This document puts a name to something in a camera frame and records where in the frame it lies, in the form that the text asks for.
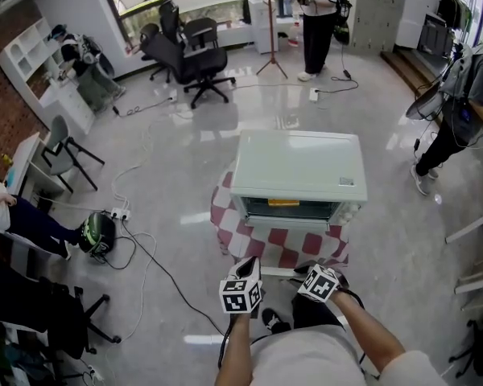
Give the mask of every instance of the white wall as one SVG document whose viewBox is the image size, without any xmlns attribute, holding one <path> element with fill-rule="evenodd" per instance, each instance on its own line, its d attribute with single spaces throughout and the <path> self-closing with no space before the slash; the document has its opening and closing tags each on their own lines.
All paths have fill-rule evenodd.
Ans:
<svg viewBox="0 0 483 386">
<path fill-rule="evenodd" d="M 125 40 L 106 0 L 35 0 L 35 2 L 50 27 L 60 23 L 66 24 L 70 32 L 94 37 L 113 65 L 116 76 L 150 64 L 141 60 L 141 53 L 126 54 Z"/>
</svg>

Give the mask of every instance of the window frame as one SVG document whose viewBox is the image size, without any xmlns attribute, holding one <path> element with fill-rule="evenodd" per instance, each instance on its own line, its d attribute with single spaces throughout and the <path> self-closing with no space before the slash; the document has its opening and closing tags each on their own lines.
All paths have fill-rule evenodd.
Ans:
<svg viewBox="0 0 483 386">
<path fill-rule="evenodd" d="M 123 21 L 122 20 L 125 20 L 126 18 L 132 17 L 132 16 L 134 16 L 136 14 L 142 13 L 143 11 L 149 10 L 152 7 L 161 6 L 166 1 L 167 0 L 157 0 L 155 2 L 145 4 L 145 5 L 140 6 L 138 8 L 130 9 L 130 10 L 128 10 L 124 14 L 119 14 L 118 13 L 118 10 L 117 10 L 117 8 L 116 8 L 116 6 L 114 4 L 114 0 L 107 0 L 107 2 L 109 4 L 109 8 L 111 9 L 111 12 L 113 13 L 114 19 L 116 20 L 116 23 L 118 25 L 118 28 L 120 29 L 120 32 L 122 33 L 122 37 L 126 41 L 126 44 L 130 48 L 132 48 L 133 45 L 130 42 L 130 38 L 129 38 L 128 34 L 127 34 L 126 28 L 123 25 Z"/>
</svg>

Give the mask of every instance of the wooden step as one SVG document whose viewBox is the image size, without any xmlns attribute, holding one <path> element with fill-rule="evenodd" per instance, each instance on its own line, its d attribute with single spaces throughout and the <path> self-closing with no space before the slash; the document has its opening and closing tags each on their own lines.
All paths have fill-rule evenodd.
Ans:
<svg viewBox="0 0 483 386">
<path fill-rule="evenodd" d="M 435 80 L 436 76 L 411 50 L 398 49 L 396 53 L 411 66 L 424 83 L 431 83 Z"/>
<path fill-rule="evenodd" d="M 408 85 L 408 87 L 413 90 L 413 93 L 416 96 L 419 96 L 426 92 L 428 87 L 420 88 L 419 90 L 417 90 L 417 88 L 428 82 L 422 79 L 413 69 L 413 67 L 409 63 L 407 63 L 401 56 L 390 51 L 382 51 L 381 57 L 390 65 L 390 67 L 394 69 L 397 74 L 401 76 L 401 78 Z"/>
</svg>

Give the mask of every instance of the tripod stand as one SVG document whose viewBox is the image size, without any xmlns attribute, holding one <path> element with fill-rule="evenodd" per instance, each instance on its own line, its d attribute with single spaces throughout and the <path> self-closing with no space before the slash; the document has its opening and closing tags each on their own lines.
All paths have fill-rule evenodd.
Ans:
<svg viewBox="0 0 483 386">
<path fill-rule="evenodd" d="M 281 73 L 288 78 L 287 74 L 279 65 L 278 61 L 275 59 L 275 50 L 274 50 L 274 22 L 272 22 L 272 0 L 268 0 L 268 19 L 270 20 L 270 60 L 266 62 L 266 64 L 258 70 L 256 76 L 263 71 L 263 69 L 268 66 L 269 64 L 275 64 Z"/>
</svg>

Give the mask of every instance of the shoe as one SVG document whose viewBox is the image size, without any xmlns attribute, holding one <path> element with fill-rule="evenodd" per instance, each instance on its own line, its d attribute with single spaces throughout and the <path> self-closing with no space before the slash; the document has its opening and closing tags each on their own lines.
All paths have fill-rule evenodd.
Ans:
<svg viewBox="0 0 483 386">
<path fill-rule="evenodd" d="M 411 177 L 415 180 L 415 185 L 419 189 L 420 193 L 427 196 L 431 192 L 429 182 L 427 181 L 427 175 L 419 176 L 415 170 L 415 164 L 410 169 Z"/>
<path fill-rule="evenodd" d="M 279 315 L 275 313 L 273 309 L 270 309 L 270 308 L 266 308 L 261 313 L 261 319 L 263 321 L 263 324 L 269 331 L 272 331 L 272 327 L 274 327 L 275 323 L 283 323 L 283 320 L 281 320 Z"/>
<path fill-rule="evenodd" d="M 429 169 L 427 171 L 427 176 L 431 180 L 437 180 L 438 179 L 438 171 L 436 171 L 435 169 Z"/>
<path fill-rule="evenodd" d="M 114 96 L 114 99 L 117 100 L 120 97 L 122 97 L 127 91 L 127 87 L 125 86 L 120 86 L 120 91 Z"/>
<path fill-rule="evenodd" d="M 315 79 L 315 77 L 317 76 L 318 76 L 317 74 L 309 74 L 306 72 L 301 72 L 297 75 L 297 79 L 299 79 L 300 81 L 309 81 L 311 79 Z"/>
<path fill-rule="evenodd" d="M 69 261 L 70 258 L 72 257 L 72 254 L 70 253 L 70 244 L 66 240 L 64 241 L 64 248 L 66 248 L 66 254 L 67 254 L 67 256 L 64 259 L 66 261 Z"/>
</svg>

